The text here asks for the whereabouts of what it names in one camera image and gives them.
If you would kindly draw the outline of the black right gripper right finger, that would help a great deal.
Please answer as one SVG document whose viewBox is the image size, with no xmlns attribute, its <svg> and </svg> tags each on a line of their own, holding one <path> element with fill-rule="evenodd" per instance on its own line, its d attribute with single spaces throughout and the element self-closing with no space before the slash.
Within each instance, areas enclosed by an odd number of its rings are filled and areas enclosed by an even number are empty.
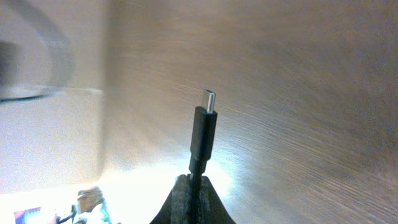
<svg viewBox="0 0 398 224">
<path fill-rule="evenodd" d="M 220 197 L 207 176 L 202 177 L 201 192 L 205 193 L 206 223 L 209 224 L 236 224 L 225 209 Z"/>
</svg>

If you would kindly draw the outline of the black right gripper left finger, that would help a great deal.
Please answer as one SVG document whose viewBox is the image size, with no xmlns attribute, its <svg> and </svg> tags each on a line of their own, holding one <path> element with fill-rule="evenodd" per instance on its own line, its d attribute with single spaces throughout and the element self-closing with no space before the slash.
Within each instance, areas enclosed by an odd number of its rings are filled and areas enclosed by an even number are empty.
<svg viewBox="0 0 398 224">
<path fill-rule="evenodd" d="M 190 223 L 190 175 L 179 175 L 169 195 L 150 224 Z"/>
</svg>

